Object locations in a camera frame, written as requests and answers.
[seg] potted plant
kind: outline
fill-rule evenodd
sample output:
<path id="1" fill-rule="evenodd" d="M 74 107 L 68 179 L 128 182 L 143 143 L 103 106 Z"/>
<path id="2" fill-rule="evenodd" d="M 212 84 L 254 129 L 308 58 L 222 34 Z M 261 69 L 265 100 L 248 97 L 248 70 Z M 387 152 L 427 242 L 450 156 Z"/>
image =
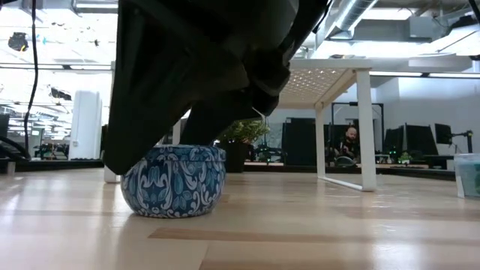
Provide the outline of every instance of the potted plant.
<path id="1" fill-rule="evenodd" d="M 218 138 L 226 152 L 225 169 L 228 173 L 243 173 L 248 146 L 269 132 L 260 120 L 235 121 Z"/>
<path id="2" fill-rule="evenodd" d="M 402 155 L 398 158 L 398 163 L 408 165 L 410 164 L 411 160 L 412 160 L 412 156 L 407 151 L 404 151 Z"/>

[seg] teal container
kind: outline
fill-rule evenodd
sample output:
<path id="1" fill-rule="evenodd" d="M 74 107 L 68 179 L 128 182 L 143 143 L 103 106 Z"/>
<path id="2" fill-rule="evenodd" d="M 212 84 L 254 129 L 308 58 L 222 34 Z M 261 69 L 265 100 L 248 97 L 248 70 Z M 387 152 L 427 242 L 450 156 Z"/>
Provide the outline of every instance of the teal container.
<path id="1" fill-rule="evenodd" d="M 456 154 L 455 178 L 459 197 L 480 197 L 480 154 Z"/>

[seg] man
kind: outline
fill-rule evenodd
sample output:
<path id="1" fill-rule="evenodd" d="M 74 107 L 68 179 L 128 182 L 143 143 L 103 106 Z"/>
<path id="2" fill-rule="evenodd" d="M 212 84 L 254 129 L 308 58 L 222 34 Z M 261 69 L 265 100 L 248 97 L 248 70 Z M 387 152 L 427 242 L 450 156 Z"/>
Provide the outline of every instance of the man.
<path id="1" fill-rule="evenodd" d="M 354 127 L 349 127 L 346 130 L 345 137 L 340 143 L 340 156 L 353 159 L 355 162 L 359 161 L 360 151 L 357 142 L 357 130 Z"/>

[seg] overhead pipe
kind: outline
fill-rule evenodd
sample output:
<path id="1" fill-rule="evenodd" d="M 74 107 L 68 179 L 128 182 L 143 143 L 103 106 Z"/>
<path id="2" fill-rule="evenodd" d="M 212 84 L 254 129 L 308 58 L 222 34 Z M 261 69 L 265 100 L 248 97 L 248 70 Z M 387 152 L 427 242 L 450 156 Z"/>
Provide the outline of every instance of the overhead pipe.
<path id="1" fill-rule="evenodd" d="M 351 31 L 360 23 L 363 14 L 378 0 L 342 0 L 338 8 L 336 26 L 342 31 Z"/>

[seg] white table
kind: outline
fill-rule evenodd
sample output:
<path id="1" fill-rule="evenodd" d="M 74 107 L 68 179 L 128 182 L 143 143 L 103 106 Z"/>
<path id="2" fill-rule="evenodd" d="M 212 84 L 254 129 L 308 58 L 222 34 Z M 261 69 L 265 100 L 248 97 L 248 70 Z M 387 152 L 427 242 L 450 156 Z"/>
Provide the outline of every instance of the white table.
<path id="1" fill-rule="evenodd" d="M 280 94 L 278 108 L 316 110 L 316 167 L 318 179 L 353 188 L 375 191 L 374 125 L 372 116 L 371 62 L 364 59 L 302 59 L 292 60 L 292 75 Z M 325 144 L 323 109 L 357 83 L 358 120 L 360 125 L 360 154 L 362 184 L 352 184 L 325 174 Z"/>

